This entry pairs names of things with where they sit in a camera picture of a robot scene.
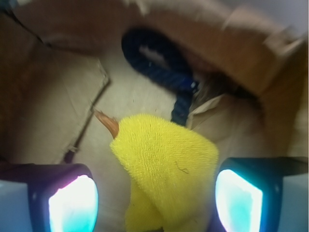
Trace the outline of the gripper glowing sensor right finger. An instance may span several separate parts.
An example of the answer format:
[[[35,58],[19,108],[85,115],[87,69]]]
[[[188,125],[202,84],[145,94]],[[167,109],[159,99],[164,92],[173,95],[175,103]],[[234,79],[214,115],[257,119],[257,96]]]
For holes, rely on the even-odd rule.
[[[215,203],[226,232],[307,232],[309,160],[227,158],[216,177]]]

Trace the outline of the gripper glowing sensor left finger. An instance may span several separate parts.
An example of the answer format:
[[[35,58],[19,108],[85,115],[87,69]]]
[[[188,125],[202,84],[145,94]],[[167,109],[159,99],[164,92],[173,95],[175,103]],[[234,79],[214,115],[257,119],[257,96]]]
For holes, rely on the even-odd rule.
[[[1,164],[2,232],[92,232],[98,188],[84,164]]]

